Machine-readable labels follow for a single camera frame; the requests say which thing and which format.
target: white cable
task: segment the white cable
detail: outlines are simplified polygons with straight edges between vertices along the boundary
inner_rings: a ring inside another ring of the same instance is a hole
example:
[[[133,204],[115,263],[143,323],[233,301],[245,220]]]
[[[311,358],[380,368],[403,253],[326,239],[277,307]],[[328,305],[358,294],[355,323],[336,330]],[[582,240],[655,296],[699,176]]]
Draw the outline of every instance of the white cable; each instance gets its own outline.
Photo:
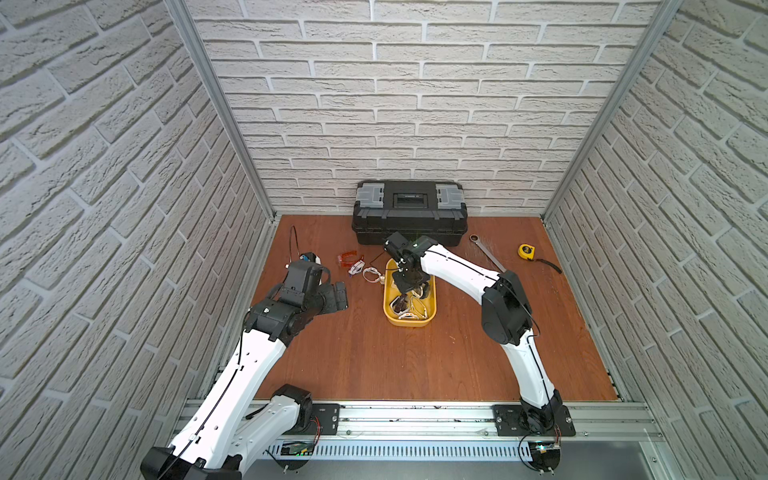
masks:
[[[367,272],[374,273],[377,277],[376,280],[369,280],[368,277],[366,276]],[[366,282],[368,283],[381,283],[382,285],[384,284],[384,276],[381,274],[381,272],[379,272],[373,266],[369,266],[368,268],[362,271],[362,278],[366,279]]]

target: black mounting plate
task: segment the black mounting plate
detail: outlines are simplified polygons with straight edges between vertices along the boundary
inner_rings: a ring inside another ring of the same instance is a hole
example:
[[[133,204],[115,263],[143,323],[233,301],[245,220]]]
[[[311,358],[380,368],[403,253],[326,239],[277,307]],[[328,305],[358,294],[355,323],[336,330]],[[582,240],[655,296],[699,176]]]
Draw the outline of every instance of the black mounting plate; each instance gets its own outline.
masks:
[[[339,429],[339,409],[338,403],[313,403],[312,416],[317,417],[320,422],[320,435],[335,435]],[[310,422],[305,429],[291,429],[283,435],[315,435],[317,425]]]
[[[528,434],[528,430],[520,425],[520,412],[523,408],[517,405],[494,405],[493,418],[496,425],[496,434],[500,437],[519,437]],[[564,437],[575,437],[576,428],[571,420],[568,407],[563,405],[554,414],[554,423],[560,427],[560,433]],[[553,436],[554,430],[548,430],[542,436]]]

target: white brick wall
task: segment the white brick wall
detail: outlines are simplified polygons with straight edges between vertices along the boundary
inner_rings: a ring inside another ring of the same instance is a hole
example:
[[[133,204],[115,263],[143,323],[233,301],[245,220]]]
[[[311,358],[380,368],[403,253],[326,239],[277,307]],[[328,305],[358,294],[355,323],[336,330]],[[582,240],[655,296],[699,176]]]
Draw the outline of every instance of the white brick wall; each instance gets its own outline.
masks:
[[[265,217],[163,2],[0,25],[0,478],[133,480]]]
[[[548,222],[687,478],[768,475],[766,13],[686,0]]]
[[[473,214],[539,214],[657,2],[188,4],[279,212],[439,178],[472,182]]]

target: tape measure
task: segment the tape measure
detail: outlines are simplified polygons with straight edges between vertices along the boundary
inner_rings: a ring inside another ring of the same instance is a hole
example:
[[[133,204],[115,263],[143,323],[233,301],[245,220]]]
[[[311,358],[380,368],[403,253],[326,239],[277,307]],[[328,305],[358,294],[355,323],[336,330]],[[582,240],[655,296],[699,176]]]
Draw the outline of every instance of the tape measure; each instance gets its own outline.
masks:
[[[531,262],[537,261],[537,262],[546,263],[547,265],[554,268],[558,273],[563,273],[563,270],[561,270],[559,266],[555,265],[554,263],[548,260],[544,260],[542,258],[537,258],[534,260],[533,253],[535,251],[536,251],[536,248],[533,245],[528,245],[527,243],[523,243],[521,246],[518,247],[518,255],[523,260],[530,260]]]
[[[527,243],[523,243],[518,248],[518,255],[520,258],[524,260],[533,260],[533,253],[534,253],[535,247],[533,245],[528,245]]]

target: ratchet wrench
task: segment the ratchet wrench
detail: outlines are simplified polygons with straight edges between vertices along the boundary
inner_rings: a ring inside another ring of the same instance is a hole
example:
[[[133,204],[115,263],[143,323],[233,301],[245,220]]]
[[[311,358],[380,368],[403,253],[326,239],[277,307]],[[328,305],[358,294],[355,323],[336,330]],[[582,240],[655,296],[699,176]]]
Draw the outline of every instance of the ratchet wrench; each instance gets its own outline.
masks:
[[[496,260],[496,257],[493,256],[493,253],[491,253],[491,251],[488,250],[488,248],[485,245],[483,245],[483,242],[480,241],[480,237],[478,237],[477,235],[470,235],[469,239],[475,242],[475,245],[480,247],[480,250],[482,250],[482,252],[485,253],[485,256],[488,257],[493,262],[494,265],[496,265],[496,268],[498,268],[499,272],[507,271],[507,269],[504,268],[504,265],[502,265],[501,262]]]

